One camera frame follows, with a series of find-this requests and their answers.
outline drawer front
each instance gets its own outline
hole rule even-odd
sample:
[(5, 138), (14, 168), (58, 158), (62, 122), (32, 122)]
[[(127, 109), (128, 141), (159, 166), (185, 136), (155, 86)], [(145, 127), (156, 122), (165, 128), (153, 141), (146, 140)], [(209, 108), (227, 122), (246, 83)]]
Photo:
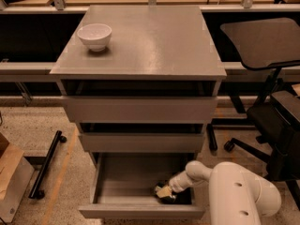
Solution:
[(177, 204), (163, 204), (154, 195), (157, 182), (181, 172), (187, 154), (102, 154), (91, 187), (85, 218), (201, 218), (204, 211), (187, 189)]
[(210, 123), (216, 97), (63, 97), (70, 122)]
[(86, 152), (200, 152), (202, 134), (101, 134), (84, 133), (79, 136)]

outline bowl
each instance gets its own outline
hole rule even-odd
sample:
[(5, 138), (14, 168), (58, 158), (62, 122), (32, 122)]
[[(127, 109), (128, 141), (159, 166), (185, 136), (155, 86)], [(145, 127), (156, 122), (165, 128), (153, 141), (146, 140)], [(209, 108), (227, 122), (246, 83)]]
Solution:
[(112, 29), (106, 24), (93, 23), (80, 28), (77, 36), (83, 45), (94, 52), (99, 52), (104, 50), (110, 42)]

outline floor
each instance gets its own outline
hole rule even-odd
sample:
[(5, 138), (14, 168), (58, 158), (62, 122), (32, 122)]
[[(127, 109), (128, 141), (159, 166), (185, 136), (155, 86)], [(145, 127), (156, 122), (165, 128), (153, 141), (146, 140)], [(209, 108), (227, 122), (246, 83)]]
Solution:
[[(77, 138), (78, 131), (68, 118), (56, 99), (35, 97), (32, 103), (24, 107), (23, 101), (1, 98), (0, 112), (3, 124), (0, 131), (7, 139), (24, 150), (25, 156), (45, 156), (53, 140), (56, 130), (61, 130), (67, 142), (59, 144), (54, 153), (50, 169), (41, 185), (46, 196), (41, 200), (28, 198), (38, 172), (35, 172), (16, 212), (13, 225), (102, 225), (102, 224), (210, 224), (207, 184), (195, 187), (196, 202), (205, 209), (201, 219), (182, 220), (131, 220), (131, 219), (85, 219), (78, 211), (78, 206), (89, 203), (89, 188), (95, 171), (90, 157), (84, 153)], [(208, 167), (214, 167), (221, 161), (236, 162), (247, 169), (264, 175), (264, 164), (248, 153), (234, 149), (231, 153), (223, 150), (222, 144), (231, 137), (240, 138), (245, 142), (268, 151), (266, 145), (257, 144), (253, 138), (257, 135), (254, 129), (216, 129), (219, 148), (210, 152), (207, 140), (198, 160)], [(282, 196), (282, 206), (272, 217), (262, 217), (263, 225), (294, 225), (300, 220), (298, 211), (289, 190), (284, 183), (276, 183)]]

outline black chair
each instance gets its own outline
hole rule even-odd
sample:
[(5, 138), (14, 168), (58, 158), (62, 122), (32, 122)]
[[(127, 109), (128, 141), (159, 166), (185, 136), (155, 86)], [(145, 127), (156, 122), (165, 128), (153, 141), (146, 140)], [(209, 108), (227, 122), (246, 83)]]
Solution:
[(247, 110), (247, 118), (262, 134), (259, 143), (269, 143), (272, 154), (264, 152), (235, 138), (226, 142), (226, 151), (237, 145), (266, 162), (269, 181), (285, 181), (300, 210), (300, 99), (286, 91), (270, 96), (270, 100)]
[[(246, 22), (230, 22), (220, 26), (228, 37), (241, 64), (248, 70), (271, 70), (264, 82), (254, 105), (263, 103), (273, 92), (283, 87), (278, 75), (282, 68), (300, 66), (300, 27), (290, 18), (275, 18)], [(245, 113), (239, 96), (232, 98), (237, 111)], [(217, 150), (213, 126), (218, 125), (248, 125), (246, 119), (215, 118), (207, 127), (209, 146)]]

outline gray cabinet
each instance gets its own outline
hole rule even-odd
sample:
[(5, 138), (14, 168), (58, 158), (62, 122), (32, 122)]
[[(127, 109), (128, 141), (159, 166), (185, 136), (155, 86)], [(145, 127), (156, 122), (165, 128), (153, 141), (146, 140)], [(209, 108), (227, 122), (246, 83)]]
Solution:
[(154, 194), (201, 152), (225, 78), (200, 10), (95, 6), (79, 27), (88, 23), (112, 27), (107, 50), (89, 52), (74, 34), (51, 72), (96, 166), (90, 203), (79, 210), (86, 218), (200, 218), (193, 189), (176, 204)]

